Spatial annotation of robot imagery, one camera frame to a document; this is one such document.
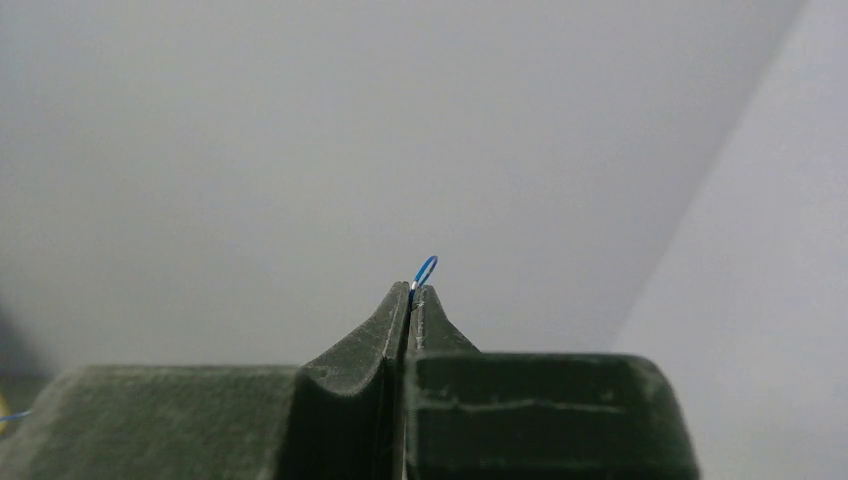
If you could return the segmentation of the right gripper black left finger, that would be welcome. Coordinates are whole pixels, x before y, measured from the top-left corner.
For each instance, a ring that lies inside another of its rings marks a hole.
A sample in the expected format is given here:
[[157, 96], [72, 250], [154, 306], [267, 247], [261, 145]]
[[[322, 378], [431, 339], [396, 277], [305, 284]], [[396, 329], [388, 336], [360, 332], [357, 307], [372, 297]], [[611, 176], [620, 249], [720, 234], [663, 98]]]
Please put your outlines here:
[[302, 366], [98, 365], [37, 396], [5, 479], [397, 479], [410, 287]]

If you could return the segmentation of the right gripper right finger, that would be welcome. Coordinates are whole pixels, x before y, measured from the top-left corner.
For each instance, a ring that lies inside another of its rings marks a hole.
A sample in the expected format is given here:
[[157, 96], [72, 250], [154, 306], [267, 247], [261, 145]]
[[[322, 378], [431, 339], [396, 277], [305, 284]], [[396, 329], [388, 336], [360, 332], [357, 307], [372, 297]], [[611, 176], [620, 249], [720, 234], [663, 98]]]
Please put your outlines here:
[[409, 479], [697, 479], [675, 392], [636, 355], [478, 349], [431, 286], [404, 363]]

